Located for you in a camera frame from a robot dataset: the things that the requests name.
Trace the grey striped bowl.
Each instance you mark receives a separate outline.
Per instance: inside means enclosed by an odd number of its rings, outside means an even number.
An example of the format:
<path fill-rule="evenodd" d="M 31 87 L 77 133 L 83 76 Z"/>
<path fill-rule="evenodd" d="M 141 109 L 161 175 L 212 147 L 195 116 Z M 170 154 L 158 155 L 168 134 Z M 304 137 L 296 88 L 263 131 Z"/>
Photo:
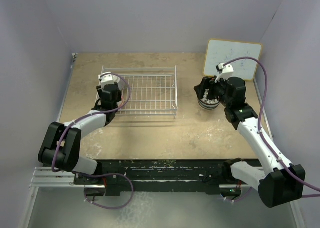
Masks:
<path fill-rule="evenodd" d="M 209 89 L 205 89 L 204 95 L 202 99 L 198 99 L 199 105 L 207 110 L 213 110 L 218 107 L 220 102 L 218 99 L 208 99 Z"/>

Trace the white wire dish rack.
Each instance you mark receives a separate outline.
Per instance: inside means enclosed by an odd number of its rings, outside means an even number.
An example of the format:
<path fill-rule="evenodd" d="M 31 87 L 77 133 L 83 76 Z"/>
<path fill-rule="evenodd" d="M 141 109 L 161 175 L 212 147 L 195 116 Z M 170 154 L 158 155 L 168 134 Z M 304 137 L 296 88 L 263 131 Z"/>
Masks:
<path fill-rule="evenodd" d="M 172 116 L 178 111 L 177 68 L 173 67 L 120 67 L 102 66 L 101 73 L 112 72 L 126 80 L 121 90 L 121 105 L 131 96 L 128 103 L 117 112 L 118 116 Z"/>

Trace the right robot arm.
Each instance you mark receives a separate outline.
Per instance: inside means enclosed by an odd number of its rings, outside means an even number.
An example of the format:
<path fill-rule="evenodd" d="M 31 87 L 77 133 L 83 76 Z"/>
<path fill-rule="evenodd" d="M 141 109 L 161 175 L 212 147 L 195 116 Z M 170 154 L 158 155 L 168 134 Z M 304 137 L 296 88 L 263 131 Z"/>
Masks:
<path fill-rule="evenodd" d="M 224 80 L 204 76 L 194 90 L 202 107 L 224 106 L 226 119 L 245 138 L 263 167 L 259 170 L 242 159 L 234 159 L 222 171 L 223 180 L 241 180 L 250 185 L 269 208 L 302 198 L 306 171 L 286 158 L 266 134 L 257 113 L 246 102 L 245 81 L 239 77 Z"/>

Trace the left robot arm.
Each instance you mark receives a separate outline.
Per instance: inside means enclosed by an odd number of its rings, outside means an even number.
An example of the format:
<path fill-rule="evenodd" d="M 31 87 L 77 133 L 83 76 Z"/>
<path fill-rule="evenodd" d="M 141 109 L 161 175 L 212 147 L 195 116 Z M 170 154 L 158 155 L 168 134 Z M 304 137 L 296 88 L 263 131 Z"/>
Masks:
<path fill-rule="evenodd" d="M 81 139 L 110 124 L 119 109 L 118 102 L 122 99 L 117 82 L 98 85 L 96 88 L 99 99 L 94 107 L 75 121 L 51 123 L 38 153 L 38 161 L 53 167 L 55 172 L 85 173 L 85 178 L 92 184 L 101 182 L 103 172 L 97 168 L 97 161 L 80 157 Z"/>

